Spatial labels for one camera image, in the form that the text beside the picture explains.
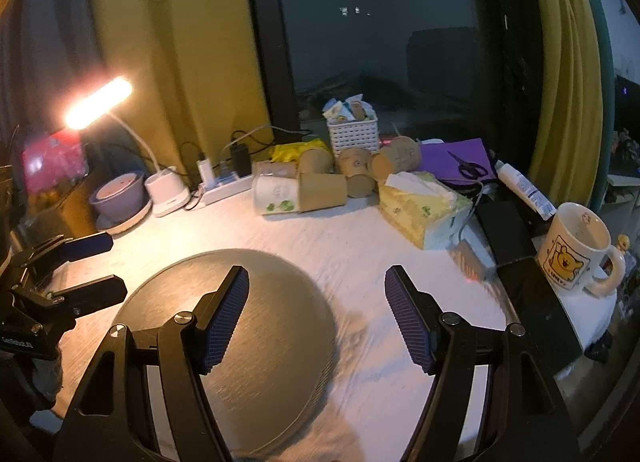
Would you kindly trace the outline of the brown cartoon paper cup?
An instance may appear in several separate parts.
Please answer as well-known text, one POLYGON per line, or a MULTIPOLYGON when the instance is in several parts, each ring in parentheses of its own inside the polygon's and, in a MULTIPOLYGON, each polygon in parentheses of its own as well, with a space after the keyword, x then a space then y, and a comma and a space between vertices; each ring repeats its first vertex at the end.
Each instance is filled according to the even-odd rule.
POLYGON ((371 173, 376 181, 389 175, 417 170, 421 165, 420 144, 406 136, 398 136, 378 150, 371 159, 371 173))

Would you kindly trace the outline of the brown paper cup front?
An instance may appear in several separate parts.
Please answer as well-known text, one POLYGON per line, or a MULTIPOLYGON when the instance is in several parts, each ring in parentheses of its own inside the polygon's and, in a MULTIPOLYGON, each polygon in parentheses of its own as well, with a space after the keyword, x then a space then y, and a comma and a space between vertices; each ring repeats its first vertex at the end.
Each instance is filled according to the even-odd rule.
POLYGON ((343 206, 347 202, 347 181, 344 175, 303 173, 298 178, 299 211, 343 206))

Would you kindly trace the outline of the brown paper cup back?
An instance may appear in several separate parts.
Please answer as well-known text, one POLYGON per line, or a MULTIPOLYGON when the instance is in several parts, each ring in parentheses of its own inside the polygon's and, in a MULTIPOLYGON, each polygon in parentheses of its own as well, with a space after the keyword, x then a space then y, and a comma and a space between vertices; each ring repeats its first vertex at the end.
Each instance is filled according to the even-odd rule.
POLYGON ((331 174, 333 156, 324 148, 310 148, 299 156, 297 170, 299 174, 331 174))

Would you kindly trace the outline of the brown paper cup middle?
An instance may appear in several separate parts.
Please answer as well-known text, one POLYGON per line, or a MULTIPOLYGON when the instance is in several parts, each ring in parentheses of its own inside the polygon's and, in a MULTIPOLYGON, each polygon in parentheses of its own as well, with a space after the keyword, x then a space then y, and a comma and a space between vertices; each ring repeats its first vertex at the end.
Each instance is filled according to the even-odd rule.
POLYGON ((364 148, 348 148, 337 156, 337 165, 347 183, 347 195, 361 199, 373 193, 375 180, 370 171, 371 152, 364 148))

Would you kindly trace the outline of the brown cardboard box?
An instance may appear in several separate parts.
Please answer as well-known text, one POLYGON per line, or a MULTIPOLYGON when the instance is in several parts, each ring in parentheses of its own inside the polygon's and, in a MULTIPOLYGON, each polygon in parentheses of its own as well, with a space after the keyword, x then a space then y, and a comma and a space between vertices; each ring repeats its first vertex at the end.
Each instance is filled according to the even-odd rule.
POLYGON ((27 197, 27 211, 18 225, 24 241, 43 242, 50 237, 85 237, 96 232, 96 211, 89 196, 99 186, 103 176, 93 171, 85 178, 72 181, 66 177, 52 188, 27 197))

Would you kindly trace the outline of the white round plate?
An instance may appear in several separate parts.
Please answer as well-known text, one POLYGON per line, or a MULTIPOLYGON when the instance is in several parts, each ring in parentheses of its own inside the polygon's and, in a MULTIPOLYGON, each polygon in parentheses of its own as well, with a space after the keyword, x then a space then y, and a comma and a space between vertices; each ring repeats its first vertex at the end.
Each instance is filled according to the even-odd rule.
POLYGON ((99 215, 98 219, 96 219, 96 229, 107 232, 112 237, 124 234, 141 223, 149 214, 151 208, 152 201, 147 200, 140 211, 137 211, 134 215, 121 223, 110 222, 106 217, 99 215))

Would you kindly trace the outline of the purple grey bowl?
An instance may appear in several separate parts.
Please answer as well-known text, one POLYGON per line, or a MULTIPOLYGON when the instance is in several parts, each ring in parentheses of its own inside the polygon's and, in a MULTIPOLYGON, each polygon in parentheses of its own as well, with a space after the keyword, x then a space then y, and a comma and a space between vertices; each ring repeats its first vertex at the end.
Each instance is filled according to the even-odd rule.
POLYGON ((89 204, 98 214, 113 223, 122 223, 143 206, 144 188, 141 171, 120 175, 94 191, 89 204))

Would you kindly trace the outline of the white power strip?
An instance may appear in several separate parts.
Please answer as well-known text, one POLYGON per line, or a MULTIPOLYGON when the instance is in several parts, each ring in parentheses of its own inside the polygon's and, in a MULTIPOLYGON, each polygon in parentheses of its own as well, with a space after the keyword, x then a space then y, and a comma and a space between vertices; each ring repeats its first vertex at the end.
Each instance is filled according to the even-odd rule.
POLYGON ((228 197, 248 191, 252 187, 253 176, 240 177, 235 171, 226 177, 220 177, 216 187, 204 190, 200 202, 204 205, 213 204, 228 197))

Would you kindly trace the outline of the white usb charger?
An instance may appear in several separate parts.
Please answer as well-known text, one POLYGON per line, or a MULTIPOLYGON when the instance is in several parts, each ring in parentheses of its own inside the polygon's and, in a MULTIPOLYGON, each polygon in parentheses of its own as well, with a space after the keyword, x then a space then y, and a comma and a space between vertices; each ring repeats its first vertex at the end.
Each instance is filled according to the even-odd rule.
POLYGON ((196 162, 196 165, 198 165, 198 172, 200 173, 204 189, 209 191, 216 188, 217 181, 210 159, 202 154, 196 162))

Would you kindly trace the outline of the black power adapter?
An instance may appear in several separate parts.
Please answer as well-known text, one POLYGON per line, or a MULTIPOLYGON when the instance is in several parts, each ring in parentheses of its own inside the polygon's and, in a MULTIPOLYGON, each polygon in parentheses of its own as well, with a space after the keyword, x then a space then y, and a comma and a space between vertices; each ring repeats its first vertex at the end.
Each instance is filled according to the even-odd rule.
POLYGON ((233 170, 240 178, 250 176, 252 174, 252 160, 250 159, 250 151, 243 142, 233 143, 230 147, 230 156, 233 170))

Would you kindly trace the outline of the white tube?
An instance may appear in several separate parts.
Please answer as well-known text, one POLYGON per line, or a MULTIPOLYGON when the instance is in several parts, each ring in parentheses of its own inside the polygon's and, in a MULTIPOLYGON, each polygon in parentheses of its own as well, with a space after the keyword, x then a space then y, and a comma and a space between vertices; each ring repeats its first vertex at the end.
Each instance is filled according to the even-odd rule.
POLYGON ((501 161, 496 162, 496 171, 498 178, 543 221, 555 215, 555 206, 521 171, 501 161))

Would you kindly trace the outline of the yellow curtain right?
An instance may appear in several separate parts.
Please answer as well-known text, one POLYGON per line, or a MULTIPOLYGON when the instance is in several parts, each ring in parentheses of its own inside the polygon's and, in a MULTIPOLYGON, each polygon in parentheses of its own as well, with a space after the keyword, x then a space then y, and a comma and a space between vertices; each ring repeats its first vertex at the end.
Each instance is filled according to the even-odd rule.
POLYGON ((538 0, 544 71, 529 178, 555 203, 589 202, 601 150, 600 51, 589 0, 538 0))

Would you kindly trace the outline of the yellow curtain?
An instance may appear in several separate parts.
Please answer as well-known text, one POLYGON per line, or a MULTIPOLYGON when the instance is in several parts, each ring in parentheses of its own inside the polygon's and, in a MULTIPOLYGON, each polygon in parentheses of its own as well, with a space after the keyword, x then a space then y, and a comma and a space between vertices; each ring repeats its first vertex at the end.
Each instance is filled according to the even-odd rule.
POLYGON ((538 0, 544 71, 529 178, 555 203, 589 202, 601 150, 600 51, 589 0, 538 0))
POLYGON ((263 159, 273 139, 248 0, 91 0, 108 73, 134 91, 117 114, 158 161, 194 169, 245 131, 263 159))

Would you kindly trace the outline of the yellow plastic bag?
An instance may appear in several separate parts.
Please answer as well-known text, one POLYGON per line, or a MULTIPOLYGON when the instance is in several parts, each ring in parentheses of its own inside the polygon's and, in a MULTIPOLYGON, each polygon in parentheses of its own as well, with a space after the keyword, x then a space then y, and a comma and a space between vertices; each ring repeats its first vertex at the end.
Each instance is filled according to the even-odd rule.
POLYGON ((314 149, 329 151, 326 144, 319 138, 310 141, 277 144, 273 147, 270 161, 273 163, 297 163, 304 152, 314 149))

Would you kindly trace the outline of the purple folder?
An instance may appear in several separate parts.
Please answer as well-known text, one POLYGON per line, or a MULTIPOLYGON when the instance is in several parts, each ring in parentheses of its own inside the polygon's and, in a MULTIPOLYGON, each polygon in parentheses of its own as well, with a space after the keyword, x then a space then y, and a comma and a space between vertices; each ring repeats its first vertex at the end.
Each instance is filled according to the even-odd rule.
POLYGON ((480 138, 442 143, 422 143, 421 169, 438 180, 470 185, 497 179, 484 142, 480 138))

